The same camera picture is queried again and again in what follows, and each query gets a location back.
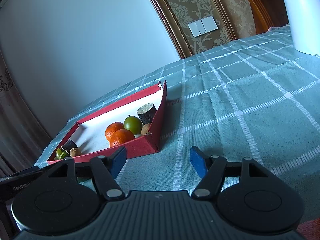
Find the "patterned curtain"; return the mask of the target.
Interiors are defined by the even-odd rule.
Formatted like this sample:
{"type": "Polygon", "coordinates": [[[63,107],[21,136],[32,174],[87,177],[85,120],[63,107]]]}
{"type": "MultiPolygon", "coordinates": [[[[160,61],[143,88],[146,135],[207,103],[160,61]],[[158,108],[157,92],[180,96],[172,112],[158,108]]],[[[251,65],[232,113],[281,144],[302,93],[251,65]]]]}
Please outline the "patterned curtain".
{"type": "Polygon", "coordinates": [[[29,168],[51,138],[21,97],[1,57],[1,177],[29,168]]]}

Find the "white wall switch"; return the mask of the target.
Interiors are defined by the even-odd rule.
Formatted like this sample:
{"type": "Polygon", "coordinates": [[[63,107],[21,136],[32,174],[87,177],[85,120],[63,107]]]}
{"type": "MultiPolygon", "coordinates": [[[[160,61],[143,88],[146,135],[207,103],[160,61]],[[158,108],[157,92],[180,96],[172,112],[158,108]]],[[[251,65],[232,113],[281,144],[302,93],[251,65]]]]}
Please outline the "white wall switch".
{"type": "Polygon", "coordinates": [[[193,37],[198,37],[218,29],[213,16],[197,20],[188,24],[193,37]]]}

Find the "white electric kettle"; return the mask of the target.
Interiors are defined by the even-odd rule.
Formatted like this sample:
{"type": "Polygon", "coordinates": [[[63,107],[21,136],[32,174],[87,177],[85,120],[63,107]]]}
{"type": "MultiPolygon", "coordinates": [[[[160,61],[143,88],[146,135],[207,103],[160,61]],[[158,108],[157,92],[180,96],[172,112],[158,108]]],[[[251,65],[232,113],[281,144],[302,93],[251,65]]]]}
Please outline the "white electric kettle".
{"type": "Polygon", "coordinates": [[[294,48],[319,55],[319,0],[284,0],[294,48]]]}

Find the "eggplant piece dark skin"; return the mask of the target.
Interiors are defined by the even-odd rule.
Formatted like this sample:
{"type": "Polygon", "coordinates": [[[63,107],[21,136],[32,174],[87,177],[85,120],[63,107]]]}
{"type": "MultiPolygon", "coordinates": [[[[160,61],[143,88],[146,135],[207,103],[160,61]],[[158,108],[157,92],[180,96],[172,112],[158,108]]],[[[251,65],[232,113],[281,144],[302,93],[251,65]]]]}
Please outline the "eggplant piece dark skin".
{"type": "Polygon", "coordinates": [[[146,124],[151,124],[153,121],[153,118],[157,112],[156,107],[154,106],[153,103],[147,103],[143,106],[141,106],[137,110],[137,115],[139,116],[141,122],[146,125],[146,124]]]}

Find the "brown longan fruit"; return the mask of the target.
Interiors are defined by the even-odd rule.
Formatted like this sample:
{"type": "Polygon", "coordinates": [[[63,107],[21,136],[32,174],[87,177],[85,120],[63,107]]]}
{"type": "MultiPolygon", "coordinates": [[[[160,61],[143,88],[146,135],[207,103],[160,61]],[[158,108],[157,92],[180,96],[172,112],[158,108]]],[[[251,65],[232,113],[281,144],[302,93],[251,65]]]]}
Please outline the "brown longan fruit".
{"type": "Polygon", "coordinates": [[[145,125],[142,127],[142,130],[141,130],[141,135],[142,135],[142,136],[145,136],[145,135],[149,135],[149,134],[150,134],[150,126],[151,126],[151,124],[150,124],[150,123],[147,123],[147,124],[145,124],[145,125]]]}
{"type": "Polygon", "coordinates": [[[74,147],[74,148],[70,149],[69,155],[70,155],[71,158],[74,158],[74,157],[81,156],[82,152],[81,152],[81,150],[79,148],[74,147]]]}

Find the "gold framed wallpaper panel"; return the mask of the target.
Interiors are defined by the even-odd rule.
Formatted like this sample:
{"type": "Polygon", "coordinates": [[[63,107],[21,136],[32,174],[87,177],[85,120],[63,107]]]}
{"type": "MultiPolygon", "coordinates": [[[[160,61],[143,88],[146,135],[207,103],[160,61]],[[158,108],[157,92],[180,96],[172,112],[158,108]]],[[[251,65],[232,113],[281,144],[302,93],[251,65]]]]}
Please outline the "gold framed wallpaper panel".
{"type": "Polygon", "coordinates": [[[237,39],[220,0],[150,0],[180,56],[192,55],[237,39]],[[212,16],[217,29],[193,36],[188,24],[212,16]]]}

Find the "red shallow cardboard box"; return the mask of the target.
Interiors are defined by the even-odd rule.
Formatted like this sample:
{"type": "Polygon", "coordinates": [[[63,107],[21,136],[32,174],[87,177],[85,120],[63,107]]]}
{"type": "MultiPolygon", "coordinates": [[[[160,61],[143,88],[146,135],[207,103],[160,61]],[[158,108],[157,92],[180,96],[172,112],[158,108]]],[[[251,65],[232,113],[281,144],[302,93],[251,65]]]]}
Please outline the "red shallow cardboard box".
{"type": "Polygon", "coordinates": [[[46,163],[65,155],[83,163],[121,146],[129,159],[159,152],[166,99],[167,84],[160,82],[87,115],[67,129],[46,163]]]}

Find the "orange mandarin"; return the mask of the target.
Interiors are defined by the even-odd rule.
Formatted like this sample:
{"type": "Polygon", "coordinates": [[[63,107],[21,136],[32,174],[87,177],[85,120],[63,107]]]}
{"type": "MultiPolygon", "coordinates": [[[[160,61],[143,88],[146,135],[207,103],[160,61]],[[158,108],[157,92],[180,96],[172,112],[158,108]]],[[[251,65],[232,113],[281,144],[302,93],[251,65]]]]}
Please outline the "orange mandarin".
{"type": "Polygon", "coordinates": [[[119,129],[112,135],[109,145],[110,147],[119,146],[135,139],[135,135],[128,129],[119,129]]]}
{"type": "Polygon", "coordinates": [[[122,122],[114,122],[110,124],[106,129],[105,129],[105,137],[108,141],[111,140],[112,136],[114,133],[120,129],[124,129],[124,124],[122,122]]]}

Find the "pink towel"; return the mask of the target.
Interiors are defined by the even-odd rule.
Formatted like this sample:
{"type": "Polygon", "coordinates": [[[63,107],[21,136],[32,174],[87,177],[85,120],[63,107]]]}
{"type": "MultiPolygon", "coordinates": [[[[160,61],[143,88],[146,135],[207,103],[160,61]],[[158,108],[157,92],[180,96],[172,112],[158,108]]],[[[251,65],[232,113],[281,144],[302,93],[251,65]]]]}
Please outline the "pink towel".
{"type": "Polygon", "coordinates": [[[307,240],[320,240],[320,218],[300,224],[297,232],[307,240]]]}

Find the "green plaid bed sheet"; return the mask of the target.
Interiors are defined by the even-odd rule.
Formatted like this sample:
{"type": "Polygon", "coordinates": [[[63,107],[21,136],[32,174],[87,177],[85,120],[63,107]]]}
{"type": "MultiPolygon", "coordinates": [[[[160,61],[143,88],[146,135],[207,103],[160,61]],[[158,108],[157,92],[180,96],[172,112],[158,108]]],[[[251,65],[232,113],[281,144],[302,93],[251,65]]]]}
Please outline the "green plaid bed sheet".
{"type": "Polygon", "coordinates": [[[250,157],[303,198],[303,220],[319,217],[319,57],[293,47],[289,27],[240,39],[168,64],[98,98],[71,118],[52,150],[89,113],[151,85],[167,83],[161,151],[130,159],[117,177],[130,190],[193,191],[189,151],[228,161],[250,157]]]}

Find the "green tomato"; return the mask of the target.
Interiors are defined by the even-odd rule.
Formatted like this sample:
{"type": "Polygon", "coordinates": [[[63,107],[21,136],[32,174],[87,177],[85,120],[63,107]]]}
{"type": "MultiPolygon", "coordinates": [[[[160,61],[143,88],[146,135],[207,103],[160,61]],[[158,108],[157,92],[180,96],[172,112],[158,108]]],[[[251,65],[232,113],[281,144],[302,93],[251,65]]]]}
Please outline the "green tomato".
{"type": "Polygon", "coordinates": [[[141,120],[136,116],[129,115],[124,121],[124,128],[131,131],[134,135],[140,134],[142,127],[141,120]]]}
{"type": "Polygon", "coordinates": [[[57,150],[56,150],[56,158],[57,159],[60,159],[60,156],[61,156],[61,154],[63,154],[63,149],[62,148],[58,148],[57,150]]]}

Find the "small green cucumber piece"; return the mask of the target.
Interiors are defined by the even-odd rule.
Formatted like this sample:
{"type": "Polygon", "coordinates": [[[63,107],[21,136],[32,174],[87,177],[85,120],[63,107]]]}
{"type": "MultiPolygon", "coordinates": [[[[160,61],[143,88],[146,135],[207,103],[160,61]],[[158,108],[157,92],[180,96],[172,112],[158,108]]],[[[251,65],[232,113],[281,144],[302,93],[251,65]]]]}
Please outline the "small green cucumber piece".
{"type": "Polygon", "coordinates": [[[59,155],[59,159],[65,159],[69,157],[69,154],[67,151],[63,151],[60,155],[59,155]]]}

